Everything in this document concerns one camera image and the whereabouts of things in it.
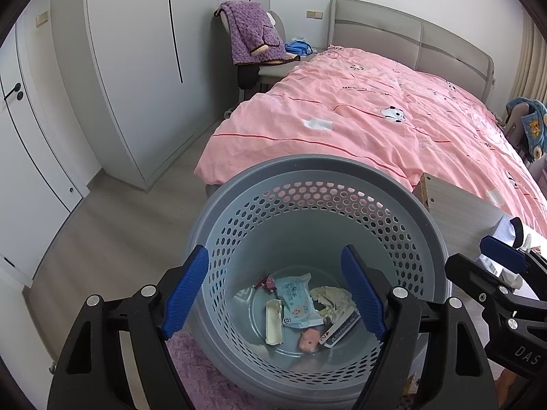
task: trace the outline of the purple rug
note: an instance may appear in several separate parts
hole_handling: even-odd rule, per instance
[[[190,333],[175,333],[167,347],[196,410],[273,409],[226,379],[207,359]],[[411,405],[411,400],[402,398],[398,410],[409,410]]]

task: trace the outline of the wall switch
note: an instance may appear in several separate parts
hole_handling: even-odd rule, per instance
[[[44,13],[41,13],[40,15],[36,16],[36,27],[41,26],[42,24],[46,23],[48,21],[48,12],[45,11]]]
[[[318,20],[323,18],[323,12],[318,11],[306,11],[306,18],[316,18]]]

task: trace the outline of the pink bedding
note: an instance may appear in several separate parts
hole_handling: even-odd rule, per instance
[[[452,83],[385,57],[331,46],[302,62],[218,127],[195,173],[222,184],[257,163],[301,153],[357,160],[409,190],[430,173],[547,236],[545,198],[493,114]]]

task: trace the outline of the headboard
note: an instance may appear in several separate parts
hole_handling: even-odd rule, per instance
[[[489,55],[452,32],[395,9],[330,0],[328,44],[359,48],[442,77],[486,101],[494,78]]]

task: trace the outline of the beige curtain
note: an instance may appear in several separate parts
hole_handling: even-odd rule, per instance
[[[526,11],[519,69],[511,100],[515,97],[547,102],[547,43]]]

